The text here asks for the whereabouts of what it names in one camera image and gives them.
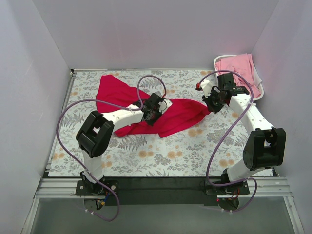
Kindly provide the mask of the red t shirt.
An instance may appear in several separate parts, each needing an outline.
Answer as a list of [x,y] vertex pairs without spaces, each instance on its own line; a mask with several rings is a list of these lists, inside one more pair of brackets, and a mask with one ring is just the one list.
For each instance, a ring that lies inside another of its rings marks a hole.
[[[139,94],[144,103],[143,110],[147,111],[144,116],[151,119],[116,130],[115,134],[118,137],[135,134],[158,134],[160,138],[167,137],[198,124],[210,113],[206,106],[197,101],[173,99],[172,105],[161,114],[156,108],[148,106],[149,94],[142,90]],[[140,105],[137,88],[129,86],[112,75],[101,77],[96,99],[123,107],[131,104]]]

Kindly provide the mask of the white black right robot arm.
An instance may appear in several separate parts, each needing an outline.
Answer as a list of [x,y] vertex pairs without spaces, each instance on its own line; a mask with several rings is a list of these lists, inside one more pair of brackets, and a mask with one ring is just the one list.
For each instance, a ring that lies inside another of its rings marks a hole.
[[247,185],[247,179],[265,169],[279,166],[283,162],[286,132],[269,123],[253,102],[254,93],[249,83],[238,86],[234,81],[236,72],[221,70],[217,85],[204,77],[196,85],[203,92],[202,100],[208,110],[218,113],[228,105],[248,133],[248,139],[242,153],[242,159],[234,166],[224,170],[216,182],[206,180],[206,189],[218,193],[238,193],[239,188]]

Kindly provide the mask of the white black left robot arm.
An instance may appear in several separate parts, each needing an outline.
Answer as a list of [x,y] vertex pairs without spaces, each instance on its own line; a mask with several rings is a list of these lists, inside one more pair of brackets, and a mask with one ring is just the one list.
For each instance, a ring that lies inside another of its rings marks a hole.
[[80,176],[88,192],[98,195],[103,191],[105,176],[101,167],[102,155],[113,133],[134,123],[146,122],[153,126],[171,105],[170,100],[153,93],[147,100],[134,102],[126,108],[89,114],[76,136],[86,167]]

